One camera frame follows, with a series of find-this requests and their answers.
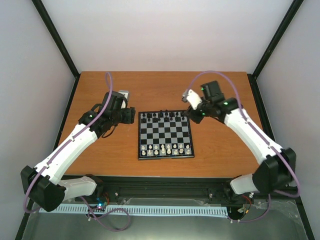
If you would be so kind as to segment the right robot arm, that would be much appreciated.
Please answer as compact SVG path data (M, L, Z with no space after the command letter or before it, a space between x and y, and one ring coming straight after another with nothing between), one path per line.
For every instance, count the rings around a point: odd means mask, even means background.
M254 173L240 175L225 187L227 195L249 192L270 194L293 181L296 154L291 148L283 148L268 137L250 118L236 98L226 99L217 81L201 85L203 96L192 89L182 95L189 103L185 116L199 124L210 117L224 124L245 143L255 157L258 168Z

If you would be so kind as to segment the black magnetic chess board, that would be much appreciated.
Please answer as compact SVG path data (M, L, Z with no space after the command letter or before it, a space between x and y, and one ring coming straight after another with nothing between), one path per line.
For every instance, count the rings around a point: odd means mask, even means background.
M161 145L165 145L165 154L161 153ZM171 154L167 154L167 145L171 144ZM184 149L183 154L179 154L179 149ZM148 155L148 150L152 150L152 155ZM138 113L138 160L158 160L158 159L184 159L194 158L195 151L193 145L191 124L184 116L183 110L159 110L141 111Z

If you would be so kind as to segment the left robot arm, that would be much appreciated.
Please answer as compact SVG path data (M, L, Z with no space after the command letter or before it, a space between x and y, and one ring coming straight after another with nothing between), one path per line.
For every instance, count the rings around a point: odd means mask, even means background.
M63 180L62 177L81 153L107 131L118 124L133 124L135 108L128 107L129 91L107 92L102 103L82 115L70 135L35 167L25 166L21 172L22 187L31 199L47 212L55 210L62 202L88 196L99 201L104 195L104 184L96 176Z

